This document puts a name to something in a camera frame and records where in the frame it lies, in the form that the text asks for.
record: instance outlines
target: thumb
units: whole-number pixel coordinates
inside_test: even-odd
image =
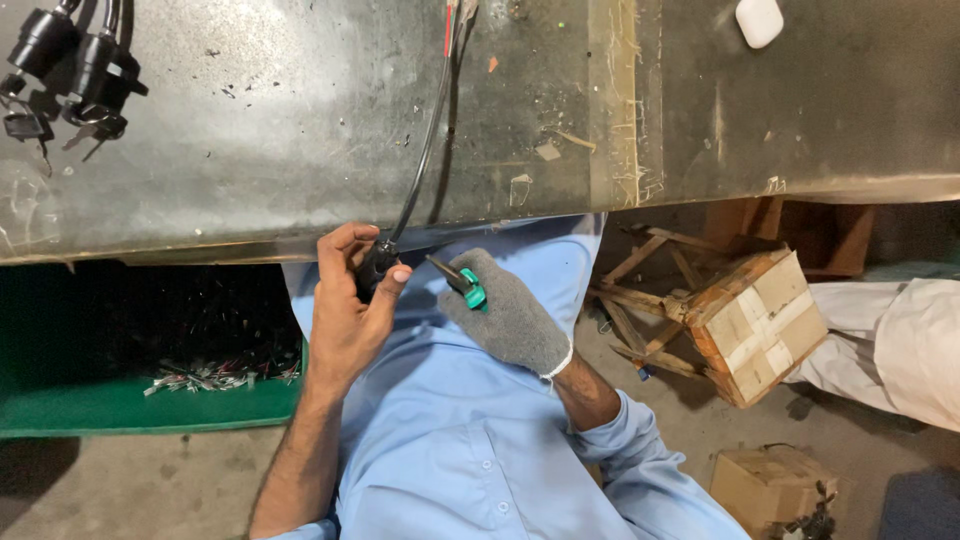
[[[413,273],[413,268],[406,264],[398,264],[387,271],[383,281],[376,286],[373,292],[373,299],[370,301],[368,315],[378,321],[392,321],[394,319],[394,309],[396,300],[403,292],[403,287],[407,285],[407,280]]]

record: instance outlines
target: cardboard box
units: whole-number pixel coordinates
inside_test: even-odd
[[[780,524],[813,513],[821,500],[817,480],[828,494],[837,493],[828,508],[839,521],[851,484],[787,446],[721,452],[713,468],[710,495],[751,538],[760,540],[776,537]]]

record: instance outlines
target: light blue shirt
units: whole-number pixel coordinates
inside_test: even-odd
[[[442,248],[484,247],[573,334],[603,215],[539,221]],[[335,513],[344,539],[747,538],[660,440],[653,412],[624,393],[609,424],[569,427],[549,382],[502,363],[437,310],[448,290],[422,254],[383,353],[350,389]],[[286,265],[310,334],[317,269]],[[599,462],[603,488],[583,463]],[[281,534],[332,540],[330,520]]]

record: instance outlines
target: gloved hand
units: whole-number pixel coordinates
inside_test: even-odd
[[[517,276],[507,272],[486,250],[475,248],[450,265],[469,268],[487,293],[487,312],[470,309],[455,291],[440,295],[440,311],[500,360],[552,379],[573,355],[573,343]]]

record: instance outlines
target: green plastic bin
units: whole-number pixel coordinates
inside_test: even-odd
[[[102,362],[63,265],[0,268],[0,437],[171,433],[270,426],[293,413],[301,378],[226,391],[160,390],[151,380],[86,380]],[[302,367],[308,357],[302,348]]]

